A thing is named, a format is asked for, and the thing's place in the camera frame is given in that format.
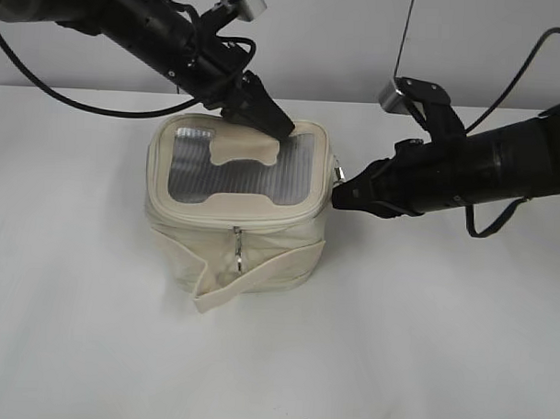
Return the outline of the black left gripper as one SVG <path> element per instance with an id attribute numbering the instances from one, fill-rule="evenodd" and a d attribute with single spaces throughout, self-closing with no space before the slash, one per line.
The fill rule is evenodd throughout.
<path id="1" fill-rule="evenodd" d="M 221 117 L 230 123 L 286 139 L 295 130 L 292 119 L 269 96 L 258 75 L 246 71 L 256 51 L 257 44 L 249 38 L 208 34 L 192 26 L 167 28 L 165 76 L 191 96 L 173 108 L 222 108 Z"/>

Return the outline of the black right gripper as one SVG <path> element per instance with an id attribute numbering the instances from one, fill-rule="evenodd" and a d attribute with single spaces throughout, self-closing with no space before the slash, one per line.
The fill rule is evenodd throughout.
<path id="1" fill-rule="evenodd" d="M 332 189 L 336 210 L 368 212 L 377 218 L 416 217 L 474 203 L 475 143 L 465 138 L 447 147 L 407 140 L 391 158 L 368 164 Z"/>

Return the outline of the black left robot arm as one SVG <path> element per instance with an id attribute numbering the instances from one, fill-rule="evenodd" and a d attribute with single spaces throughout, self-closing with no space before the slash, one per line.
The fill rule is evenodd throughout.
<path id="1" fill-rule="evenodd" d="M 0 0 L 0 21 L 54 22 L 87 36 L 104 35 L 187 92 L 191 99 L 171 108 L 118 111 L 74 101 L 42 82 L 0 33 L 0 48 L 32 84 L 66 106 L 111 118 L 153 119 L 198 104 L 223 119 L 282 140 L 293 132 L 291 118 L 248 69 L 257 45 L 244 37 L 223 37 L 235 19 L 254 21 L 264 0 L 219 0 L 203 14 L 173 0 Z"/>

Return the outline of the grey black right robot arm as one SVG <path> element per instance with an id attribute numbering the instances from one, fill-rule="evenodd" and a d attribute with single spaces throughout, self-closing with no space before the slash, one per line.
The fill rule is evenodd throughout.
<path id="1" fill-rule="evenodd" d="M 332 191 L 337 210 L 389 219 L 560 195 L 560 105 L 451 142 L 406 140 Z"/>

